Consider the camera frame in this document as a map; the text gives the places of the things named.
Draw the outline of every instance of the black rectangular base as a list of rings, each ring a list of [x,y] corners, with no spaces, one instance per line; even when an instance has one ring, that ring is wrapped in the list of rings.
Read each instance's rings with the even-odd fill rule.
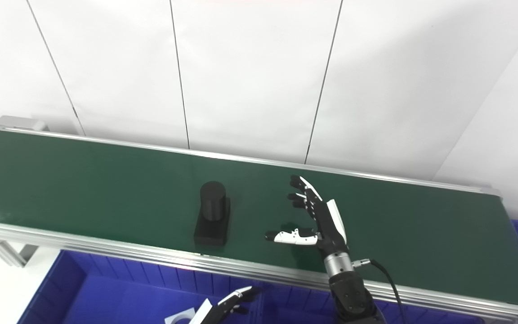
[[[224,246],[227,242],[230,211],[231,201],[228,198],[225,198],[225,216],[221,220],[208,221],[199,211],[195,233],[193,234],[195,244]]]

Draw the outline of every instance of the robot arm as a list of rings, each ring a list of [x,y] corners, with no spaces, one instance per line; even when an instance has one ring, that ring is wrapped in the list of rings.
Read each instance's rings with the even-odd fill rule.
[[[247,314],[249,310],[239,305],[239,303],[253,301],[258,293],[259,289],[257,287],[248,286],[233,291],[215,306],[211,305],[208,299],[205,299],[195,313],[195,316],[191,318],[189,324],[218,324],[233,312]]]
[[[290,185],[301,191],[288,195],[293,207],[306,209],[317,224],[317,230],[269,231],[265,239],[277,243],[313,245],[319,249],[329,275],[329,288],[337,316],[342,324],[384,323],[362,278],[353,269],[343,220],[335,200],[325,203],[315,188],[301,176],[291,176]]]

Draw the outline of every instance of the metal leg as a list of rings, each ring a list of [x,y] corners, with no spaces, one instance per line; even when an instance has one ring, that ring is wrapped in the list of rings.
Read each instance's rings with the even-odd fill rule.
[[[25,244],[23,249],[17,252],[7,241],[0,240],[0,258],[10,266],[25,267],[37,248],[35,245]]]

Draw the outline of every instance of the black block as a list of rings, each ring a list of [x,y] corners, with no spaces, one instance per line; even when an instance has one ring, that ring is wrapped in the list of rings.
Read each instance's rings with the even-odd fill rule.
[[[225,187],[216,181],[207,182],[200,190],[201,207],[193,238],[195,244],[223,246],[227,232],[231,201]]]

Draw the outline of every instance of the black cylinder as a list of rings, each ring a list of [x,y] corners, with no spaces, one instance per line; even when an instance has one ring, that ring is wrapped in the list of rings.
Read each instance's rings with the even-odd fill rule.
[[[201,214],[209,221],[218,221],[225,216],[225,187],[209,181],[201,187]]]

